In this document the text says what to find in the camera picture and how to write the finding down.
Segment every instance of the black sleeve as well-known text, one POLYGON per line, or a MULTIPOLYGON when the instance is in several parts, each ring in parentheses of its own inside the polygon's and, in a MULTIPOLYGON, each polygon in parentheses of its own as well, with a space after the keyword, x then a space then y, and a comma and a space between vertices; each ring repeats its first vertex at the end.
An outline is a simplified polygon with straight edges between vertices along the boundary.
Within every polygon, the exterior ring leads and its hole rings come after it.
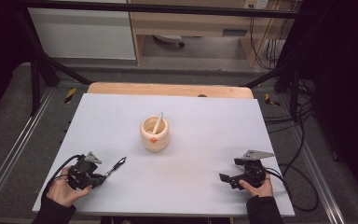
POLYGON ((67 224, 74 215, 75 210, 76 208, 73 205, 68 208, 47 197, 40 207, 33 224, 67 224))
POLYGON ((281 214, 274 197, 254 196, 246 204, 251 224, 280 224, 283 223, 281 214))

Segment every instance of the table top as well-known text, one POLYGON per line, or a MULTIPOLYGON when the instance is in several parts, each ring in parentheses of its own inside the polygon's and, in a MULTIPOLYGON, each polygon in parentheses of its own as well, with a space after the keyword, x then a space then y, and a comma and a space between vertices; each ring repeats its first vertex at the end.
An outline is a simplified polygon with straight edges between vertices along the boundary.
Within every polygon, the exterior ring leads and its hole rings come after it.
MULTIPOLYGON (((234 164, 248 149, 273 152, 257 100, 133 94, 84 94, 48 178, 75 154, 92 151, 104 174, 127 161, 90 195, 77 212, 96 216, 241 217, 251 195, 232 189, 219 174, 240 175, 234 164), (159 153, 146 150, 139 127, 164 113, 171 142, 159 153)), ((262 160, 279 170, 275 158, 262 160)), ((271 178, 280 212, 294 210, 282 183, 271 178)), ((33 211, 38 211, 40 198, 33 211)))

